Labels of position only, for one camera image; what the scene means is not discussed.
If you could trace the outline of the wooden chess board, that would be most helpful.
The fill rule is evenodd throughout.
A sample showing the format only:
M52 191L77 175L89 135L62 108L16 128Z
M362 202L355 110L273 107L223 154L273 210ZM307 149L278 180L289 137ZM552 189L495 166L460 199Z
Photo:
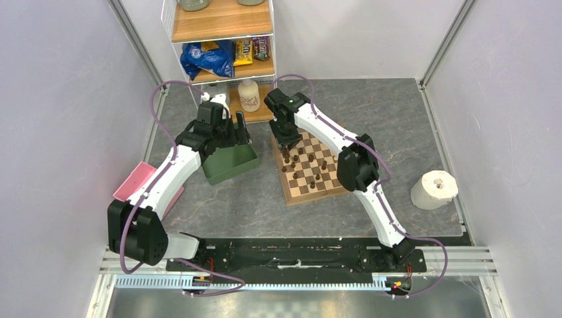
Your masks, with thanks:
M299 129L302 139L289 151L272 137L278 174L287 205L348 194L337 179L338 159L314 135Z

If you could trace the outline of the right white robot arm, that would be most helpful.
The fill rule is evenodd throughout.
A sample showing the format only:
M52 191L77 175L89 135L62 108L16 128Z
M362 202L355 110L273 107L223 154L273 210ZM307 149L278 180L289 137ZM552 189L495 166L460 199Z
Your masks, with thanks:
M337 155L337 179L358 197L373 222L384 251L384 265L391 271L405 267L415 245L388 206L378 173L382 159L374 149L372 138L344 129L302 93L289 96L276 88L266 95L264 103L274 115L270 128L281 150L295 148L302 139L299 133L302 129Z

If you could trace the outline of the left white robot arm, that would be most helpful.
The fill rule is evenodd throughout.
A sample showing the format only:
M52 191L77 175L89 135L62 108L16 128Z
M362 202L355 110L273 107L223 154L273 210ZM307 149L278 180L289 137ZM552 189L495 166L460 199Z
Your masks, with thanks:
M163 259L182 258L191 270L201 270L208 253L199 239L168 234L162 225L164 210L184 182L218 149L248 144L250 135L242 111L230 113L215 101L200 104L196 119L174 139L166 159L155 173L126 200L113 200L107 209L110 251L154 266Z

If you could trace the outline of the green plastic tray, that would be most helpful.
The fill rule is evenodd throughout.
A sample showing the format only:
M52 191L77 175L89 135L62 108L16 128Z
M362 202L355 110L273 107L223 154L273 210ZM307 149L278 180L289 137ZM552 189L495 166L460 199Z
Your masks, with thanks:
M229 148L216 148L211 154L203 146L202 170L211 186L230 180L257 167L260 162L252 144L236 144Z

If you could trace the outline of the cream lotion bottle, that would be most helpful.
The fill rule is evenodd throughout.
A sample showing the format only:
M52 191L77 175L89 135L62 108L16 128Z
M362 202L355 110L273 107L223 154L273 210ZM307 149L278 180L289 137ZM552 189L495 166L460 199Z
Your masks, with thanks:
M238 86L241 107L246 112L255 112L260 107L258 84L252 79L243 79Z

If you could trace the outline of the blue snack bag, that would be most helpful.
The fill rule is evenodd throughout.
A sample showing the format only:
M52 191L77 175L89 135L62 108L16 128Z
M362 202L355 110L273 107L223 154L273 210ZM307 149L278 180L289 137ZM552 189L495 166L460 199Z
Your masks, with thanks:
M180 56L180 63L192 81L201 70L219 77L233 78L233 62L233 40L187 43L183 45Z

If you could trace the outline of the yellow candy bag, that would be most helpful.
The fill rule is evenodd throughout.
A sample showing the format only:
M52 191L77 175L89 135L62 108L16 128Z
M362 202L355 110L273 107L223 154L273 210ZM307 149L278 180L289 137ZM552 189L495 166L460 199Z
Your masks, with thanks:
M251 38L234 41L234 67L253 63L253 42Z

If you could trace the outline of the pink plastic tray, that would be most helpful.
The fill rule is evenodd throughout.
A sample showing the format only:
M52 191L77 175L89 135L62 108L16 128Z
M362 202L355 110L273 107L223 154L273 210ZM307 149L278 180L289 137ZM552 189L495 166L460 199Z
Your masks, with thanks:
M113 194L107 218L119 219L123 211L130 212L141 199L139 210L153 211L162 221L183 193L183 184L193 172L192 166L181 160L175 161L168 169L165 168L167 164L165 162L155 168L140 162Z

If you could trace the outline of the brown candy bag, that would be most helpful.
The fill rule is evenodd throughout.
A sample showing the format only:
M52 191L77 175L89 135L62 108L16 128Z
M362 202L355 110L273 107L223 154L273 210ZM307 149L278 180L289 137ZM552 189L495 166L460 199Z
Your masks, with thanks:
M271 58L269 36L253 37L252 42L253 42L253 58L255 60L265 62Z

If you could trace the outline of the white paper roll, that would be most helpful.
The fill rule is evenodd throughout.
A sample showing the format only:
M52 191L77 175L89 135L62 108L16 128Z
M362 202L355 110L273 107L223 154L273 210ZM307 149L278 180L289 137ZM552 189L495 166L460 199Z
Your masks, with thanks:
M424 210L434 210L451 202L459 193L455 178L444 170L425 173L412 187L412 203Z

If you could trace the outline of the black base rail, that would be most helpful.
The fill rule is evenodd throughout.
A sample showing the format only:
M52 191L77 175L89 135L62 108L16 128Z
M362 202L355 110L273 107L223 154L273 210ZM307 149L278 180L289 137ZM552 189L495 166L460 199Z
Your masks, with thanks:
M251 284L369 283L425 273L422 250L400 258L377 238L207 238L192 262Z

